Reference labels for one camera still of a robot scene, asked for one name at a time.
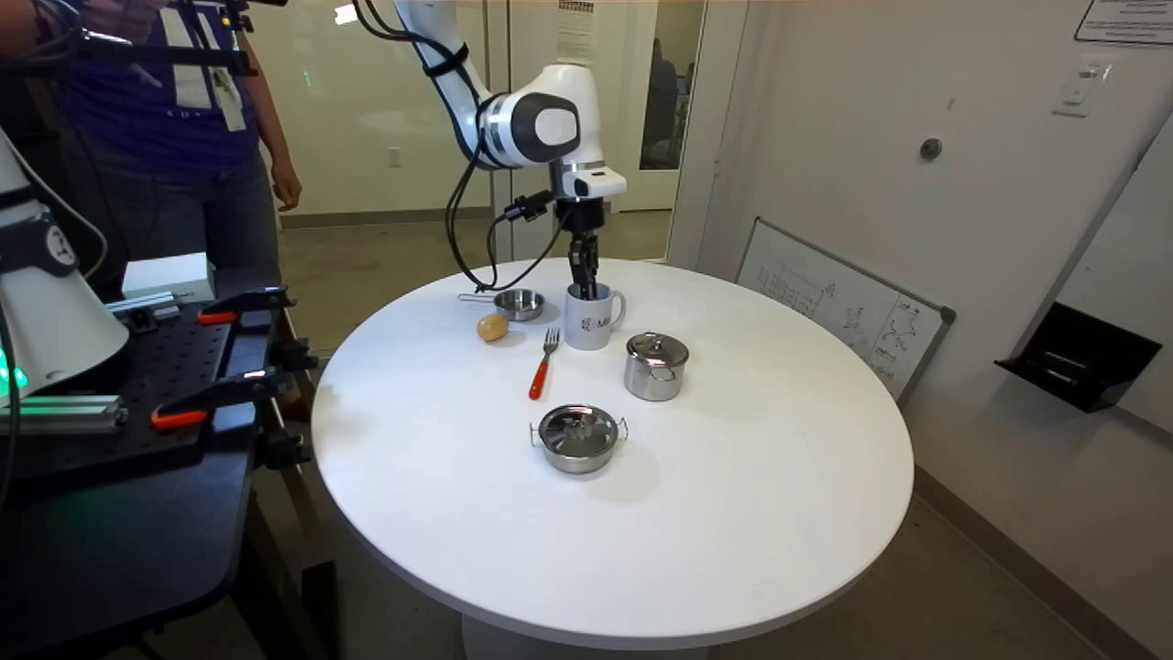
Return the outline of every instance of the wall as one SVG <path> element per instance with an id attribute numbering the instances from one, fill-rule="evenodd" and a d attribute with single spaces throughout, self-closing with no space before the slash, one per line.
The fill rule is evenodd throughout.
<path id="1" fill-rule="evenodd" d="M 1173 308 L 1173 115 L 1143 150 L 1136 171 L 1105 214 L 1092 242 L 1073 259 L 1055 300 L 1109 319 L 1131 332 L 1169 344 L 1117 401 L 1121 409 L 1173 431 L 1173 324 L 1152 315 Z"/>
<path id="2" fill-rule="evenodd" d="M 731 119 L 690 129 L 708 218 L 679 228 L 676 259 L 734 273 L 752 217 L 769 217 L 957 308 L 908 401 L 922 465 L 1173 657 L 1173 438 L 993 368 L 1169 107 L 1173 52 L 1073 42 L 1084 0 L 743 7 Z M 1055 117 L 1083 56 L 1111 57 L 1111 78 L 1088 117 Z M 939 161 L 917 159 L 925 140 L 944 140 Z"/>

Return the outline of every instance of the sign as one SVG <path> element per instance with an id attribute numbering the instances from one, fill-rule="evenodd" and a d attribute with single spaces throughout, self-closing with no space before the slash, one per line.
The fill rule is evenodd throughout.
<path id="1" fill-rule="evenodd" d="M 1073 41 L 1173 42 L 1173 0 L 1092 0 Z"/>

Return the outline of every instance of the person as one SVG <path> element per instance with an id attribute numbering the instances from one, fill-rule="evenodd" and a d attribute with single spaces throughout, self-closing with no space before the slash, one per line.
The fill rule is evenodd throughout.
<path id="1" fill-rule="evenodd" d="M 30 7 L 20 0 L 0 14 L 9 56 L 30 42 L 21 5 Z M 74 5 L 84 29 L 113 42 L 108 56 L 64 57 L 54 74 L 68 199 L 110 242 L 93 284 L 118 298 L 126 259 L 187 248 L 206 248 L 227 278 L 278 278 L 278 210 L 300 200 L 300 178 L 251 41 L 224 22 L 216 5 Z M 196 62 L 141 57 L 118 52 L 126 42 L 187 52 Z"/>

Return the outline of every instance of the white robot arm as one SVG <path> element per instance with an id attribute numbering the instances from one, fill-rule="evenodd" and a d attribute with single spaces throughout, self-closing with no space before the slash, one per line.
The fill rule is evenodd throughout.
<path id="1" fill-rule="evenodd" d="M 556 225 L 574 231 L 574 273 L 582 298 L 596 292 L 599 239 L 607 200 L 626 178 L 607 166 L 599 145 L 599 93 L 582 64 L 547 64 L 533 83 L 495 96 L 471 64 L 471 46 L 455 29 L 450 0 L 395 0 L 403 29 L 382 25 L 392 41 L 410 41 L 434 78 L 466 159 L 482 168 L 552 166 Z"/>
<path id="2" fill-rule="evenodd" d="M 32 199 L 15 154 L 0 129 L 0 319 L 13 338 L 13 359 L 0 359 L 0 371 L 13 368 L 30 396 L 101 368 L 120 353 L 129 331 L 81 278 L 68 233 Z"/>

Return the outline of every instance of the stainless steel pot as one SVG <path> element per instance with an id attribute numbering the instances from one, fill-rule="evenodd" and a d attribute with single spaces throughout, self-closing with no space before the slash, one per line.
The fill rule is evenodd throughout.
<path id="1" fill-rule="evenodd" d="M 690 347 L 669 332 L 635 332 L 626 339 L 624 387 L 638 401 L 676 401 L 686 383 Z"/>
<path id="2" fill-rule="evenodd" d="M 541 421 L 541 446 L 561 471 L 599 471 L 611 460 L 624 430 L 592 404 L 561 404 Z"/>

